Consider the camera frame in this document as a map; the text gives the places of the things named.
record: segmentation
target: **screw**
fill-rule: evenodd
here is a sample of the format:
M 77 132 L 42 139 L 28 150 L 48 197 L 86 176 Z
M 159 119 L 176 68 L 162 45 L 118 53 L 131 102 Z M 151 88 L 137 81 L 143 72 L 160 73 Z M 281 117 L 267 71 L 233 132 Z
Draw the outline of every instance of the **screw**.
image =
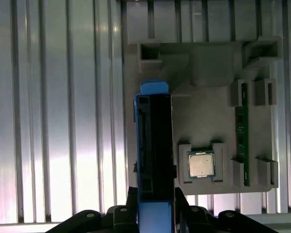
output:
M 95 215 L 93 213 L 89 213 L 86 215 L 87 217 L 94 217 Z
M 231 212 L 226 212 L 226 213 L 225 213 L 225 216 L 226 216 L 226 217 L 234 217 L 234 214 L 231 213 Z

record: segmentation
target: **green circuit board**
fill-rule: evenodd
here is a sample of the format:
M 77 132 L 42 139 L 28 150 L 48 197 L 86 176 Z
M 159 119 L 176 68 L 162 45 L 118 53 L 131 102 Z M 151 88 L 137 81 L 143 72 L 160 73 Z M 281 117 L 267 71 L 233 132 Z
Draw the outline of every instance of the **green circuit board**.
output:
M 244 185 L 250 186 L 249 176 L 249 116 L 248 116 L 248 86 L 242 84 L 242 106 L 235 108 L 237 155 L 244 166 Z

